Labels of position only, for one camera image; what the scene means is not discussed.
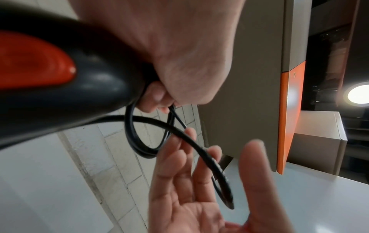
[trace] white countertop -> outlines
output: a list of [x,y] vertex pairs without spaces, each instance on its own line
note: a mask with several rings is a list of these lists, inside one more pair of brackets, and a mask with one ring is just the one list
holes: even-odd
[[[234,210],[218,198],[227,221],[243,224],[248,204],[238,173],[238,159],[224,170],[234,196]],[[285,174],[274,173],[278,194],[296,232],[369,232],[369,185],[286,164]]]

